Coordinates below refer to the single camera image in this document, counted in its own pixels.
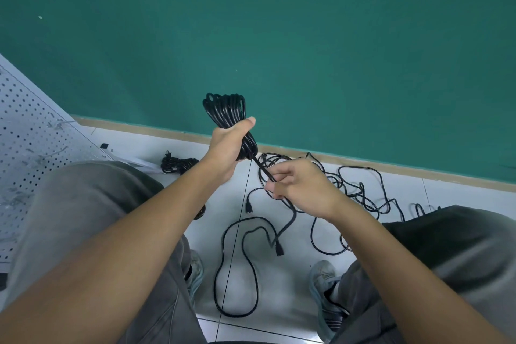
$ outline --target sneaker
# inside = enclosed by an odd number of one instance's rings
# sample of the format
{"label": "sneaker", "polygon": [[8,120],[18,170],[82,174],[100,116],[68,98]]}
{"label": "sneaker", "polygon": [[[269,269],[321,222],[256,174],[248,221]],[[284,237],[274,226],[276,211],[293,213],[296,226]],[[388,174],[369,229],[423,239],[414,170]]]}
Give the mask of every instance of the sneaker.
{"label": "sneaker", "polygon": [[329,343],[342,326],[342,321],[348,316],[344,308],[333,304],[329,296],[341,280],[336,275],[335,267],[328,261],[316,263],[310,270],[309,289],[317,303],[317,333],[320,339]]}
{"label": "sneaker", "polygon": [[202,267],[201,257],[195,250],[191,250],[191,273],[188,279],[186,279],[186,287],[188,288],[188,294],[190,295],[190,303],[195,307],[195,293],[202,283],[202,277],[204,276],[204,269]]}

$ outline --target pegboard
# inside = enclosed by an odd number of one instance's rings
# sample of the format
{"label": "pegboard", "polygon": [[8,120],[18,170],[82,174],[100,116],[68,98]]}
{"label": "pegboard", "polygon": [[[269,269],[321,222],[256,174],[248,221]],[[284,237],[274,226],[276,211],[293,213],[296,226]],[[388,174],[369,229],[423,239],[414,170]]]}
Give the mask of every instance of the pegboard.
{"label": "pegboard", "polygon": [[0,272],[8,272],[32,198],[44,178],[70,163],[110,158],[79,131],[70,115],[2,61]]}

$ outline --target baseboard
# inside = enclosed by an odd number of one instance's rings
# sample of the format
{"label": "baseboard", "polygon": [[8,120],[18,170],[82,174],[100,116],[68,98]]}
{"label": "baseboard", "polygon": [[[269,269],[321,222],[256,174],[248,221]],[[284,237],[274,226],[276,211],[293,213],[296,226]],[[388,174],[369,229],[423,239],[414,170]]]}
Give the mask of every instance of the baseboard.
{"label": "baseboard", "polygon": [[[104,121],[104,120],[98,120],[98,119],[87,119],[84,117],[79,117],[79,116],[74,116],[74,115],[72,117],[80,125],[84,125],[84,126],[88,126],[88,127],[110,129],[110,130],[121,131],[121,132],[139,133],[141,135],[157,136],[160,138],[167,138],[167,139],[177,139],[177,140],[183,140],[186,142],[210,144],[210,137],[205,136],[205,135],[197,135],[194,133],[186,133],[186,132],[177,132],[177,131],[171,131],[168,129],[141,127],[141,126],[136,126],[136,125],[115,123],[112,121]],[[277,147],[277,146],[267,146],[267,145],[263,145],[263,144],[258,145],[258,150],[260,152],[277,152],[277,153],[280,153],[283,155],[287,155],[291,158],[297,158],[300,156],[304,156],[306,154],[306,151],[294,150],[291,148],[283,148],[283,147]],[[404,176],[425,178],[425,179],[445,181],[445,182],[453,182],[455,184],[470,185],[473,187],[495,189],[495,190],[499,190],[499,191],[516,192],[516,184],[508,184],[508,183],[500,182],[500,181],[492,181],[492,180],[486,180],[486,179],[482,179],[482,178],[474,178],[474,177],[460,176],[460,175],[456,175],[456,174],[441,173],[439,171],[417,169],[414,167],[405,167],[405,166],[398,166],[398,165],[389,165],[389,164],[379,163],[379,162],[362,161],[362,160],[339,157],[339,156],[335,156],[335,155],[328,155],[328,154],[323,154],[323,153],[318,153],[318,152],[313,152],[313,154],[315,155],[315,157],[317,159],[319,159],[321,162],[324,162],[324,163],[332,163],[332,164],[338,164],[338,165],[352,165],[352,166],[368,166],[368,167],[373,167],[378,171],[383,171],[385,173],[401,174]]]}

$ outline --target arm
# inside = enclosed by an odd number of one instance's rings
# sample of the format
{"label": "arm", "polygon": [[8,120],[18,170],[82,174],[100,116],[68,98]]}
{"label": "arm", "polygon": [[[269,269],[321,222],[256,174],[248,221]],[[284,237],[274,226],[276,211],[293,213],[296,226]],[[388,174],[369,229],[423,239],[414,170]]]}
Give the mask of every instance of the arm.
{"label": "arm", "polygon": [[408,343],[510,342],[310,161],[270,172],[279,181],[265,187],[274,198],[287,197],[341,232]]}
{"label": "arm", "polygon": [[177,181],[85,242],[0,314],[0,342],[115,342],[172,251],[236,166],[253,118],[215,129],[206,156]]}

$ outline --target cable connector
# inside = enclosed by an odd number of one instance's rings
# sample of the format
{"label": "cable connector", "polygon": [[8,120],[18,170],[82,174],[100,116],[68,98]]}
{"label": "cable connector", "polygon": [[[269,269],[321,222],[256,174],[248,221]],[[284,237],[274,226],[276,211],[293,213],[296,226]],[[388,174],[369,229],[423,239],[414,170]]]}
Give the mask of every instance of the cable connector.
{"label": "cable connector", "polygon": [[279,241],[276,241],[276,256],[283,256],[285,252]]}
{"label": "cable connector", "polygon": [[249,199],[247,199],[247,201],[246,201],[246,212],[253,213],[253,206],[251,205],[251,202],[249,201]]}

